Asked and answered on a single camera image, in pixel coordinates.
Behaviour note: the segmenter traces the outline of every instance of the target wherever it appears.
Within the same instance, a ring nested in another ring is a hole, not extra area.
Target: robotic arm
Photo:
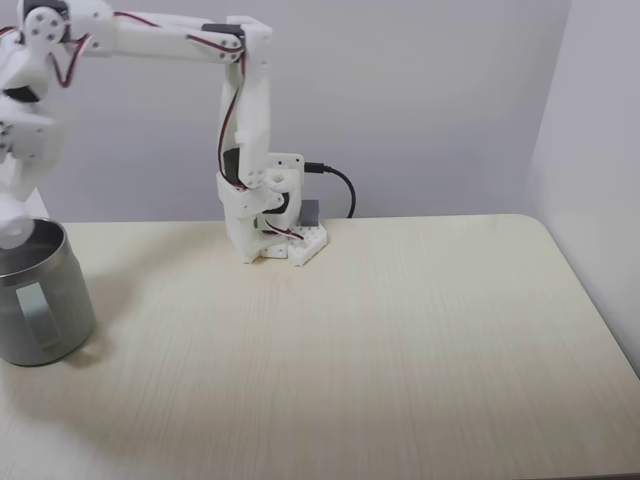
[[[0,248],[15,248],[33,222],[24,202],[55,166],[63,127],[41,105],[51,83],[68,88],[83,56],[128,55],[225,66],[217,186],[227,233],[245,263],[258,256],[303,265],[327,243],[301,227],[304,159],[269,153],[268,47],[272,29],[249,17],[207,19],[117,12],[102,0],[19,0],[18,27],[0,30]]]

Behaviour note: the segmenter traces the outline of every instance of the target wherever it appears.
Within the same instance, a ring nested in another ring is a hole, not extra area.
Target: table
[[[640,471],[640,382],[540,223],[326,226],[294,268],[222,223],[68,225],[100,324],[0,362],[0,479]]]

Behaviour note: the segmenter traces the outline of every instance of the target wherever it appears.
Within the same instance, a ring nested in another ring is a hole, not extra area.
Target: black cable
[[[349,215],[347,215],[347,218],[353,218],[353,213],[356,210],[356,189],[353,188],[353,183],[351,183],[351,180],[349,180],[349,177],[347,177],[340,170],[336,170],[335,168],[329,167],[324,163],[316,163],[316,162],[305,163],[304,171],[308,173],[333,173],[334,175],[337,175],[342,180],[344,180],[344,183],[346,183],[347,187],[349,187],[349,192],[351,192],[351,209],[349,209]]]

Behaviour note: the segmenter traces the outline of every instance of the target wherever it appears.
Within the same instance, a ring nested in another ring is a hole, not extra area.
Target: silver container
[[[24,245],[0,250],[0,357],[25,367],[55,362],[82,345],[94,325],[66,231],[35,220]]]

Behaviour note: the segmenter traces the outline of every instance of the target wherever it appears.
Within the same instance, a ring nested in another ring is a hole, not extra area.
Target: red wire
[[[113,13],[114,17],[126,17],[126,18],[130,18],[132,20],[136,20],[140,23],[144,23],[145,25],[149,26],[149,27],[157,27],[157,28],[162,28],[160,25],[150,22],[149,20],[146,20],[142,17],[138,17],[137,15],[133,15],[131,13],[127,13],[127,12],[114,12]],[[187,35],[187,40],[193,40],[194,42],[198,42],[201,43],[203,45],[206,45],[208,47],[213,47],[215,49],[218,49],[222,52],[227,52],[227,53],[239,53],[242,51],[242,47],[238,47],[238,48],[227,48],[227,47],[223,47],[222,45],[218,45],[217,43],[213,43],[210,42],[208,40],[205,40],[204,38],[200,38],[200,37],[196,37],[195,35]]]
[[[290,236],[290,237],[294,237],[297,238],[298,240],[302,240],[304,241],[304,237],[302,235],[299,235],[297,233],[293,233],[291,230],[280,230],[279,228],[274,227],[273,225],[271,225],[269,222],[267,222],[266,220],[264,221],[267,226],[273,230],[276,233],[279,233],[280,235],[285,235],[285,236]]]
[[[231,99],[231,104],[229,105],[229,109],[227,110],[227,114],[224,116],[224,121],[222,122],[222,128],[220,129],[220,140],[218,141],[218,166],[220,168],[220,173],[222,173],[222,176],[224,177],[224,179],[229,182],[229,179],[227,178],[227,176],[224,173],[224,170],[222,168],[222,142],[224,140],[224,137],[227,133],[227,127],[229,126],[229,120],[231,119],[231,113],[233,112],[233,108],[236,105],[236,100],[238,99],[238,94],[240,93],[240,89],[236,90],[236,93],[233,95],[233,98]],[[239,188],[240,190],[246,190],[247,187],[244,186],[244,184],[242,182],[240,182],[240,184],[235,184],[235,183],[231,183],[231,185],[233,185],[236,188]]]
[[[240,53],[242,51],[242,47],[227,48],[227,47],[223,47],[222,45],[218,45],[217,43],[213,43],[213,42],[210,42],[208,40],[205,40],[204,38],[195,37],[193,35],[187,35],[187,40],[193,40],[194,42],[198,42],[198,43],[201,43],[203,45],[207,45],[208,47],[217,48],[218,50],[220,50],[222,52]]]
[[[58,65],[58,60],[56,59],[56,57],[52,53],[49,54],[51,60],[53,61],[53,68],[56,72],[56,78],[58,79],[58,83],[62,88],[69,88],[71,86],[71,83],[73,82],[73,76],[78,65],[78,59],[80,58],[80,54],[82,53],[85,45],[89,41],[89,38],[91,37],[87,34],[80,40],[73,42],[77,44],[77,47],[73,52],[73,56],[71,57],[71,62],[69,63],[69,68],[67,69],[66,78],[62,76],[62,71],[60,70],[60,65]]]
[[[0,37],[3,37],[4,35],[6,35],[7,33],[13,32],[17,30],[16,27],[4,27],[4,28],[0,28]]]
[[[132,15],[131,13],[127,13],[127,12],[113,12],[113,16],[114,17],[127,17],[127,18],[131,18],[132,20],[136,20],[140,23],[144,23],[145,25],[148,25],[150,27],[159,27],[160,25],[157,25],[153,22],[150,22],[149,20],[145,20],[142,17],[138,17],[136,15]]]

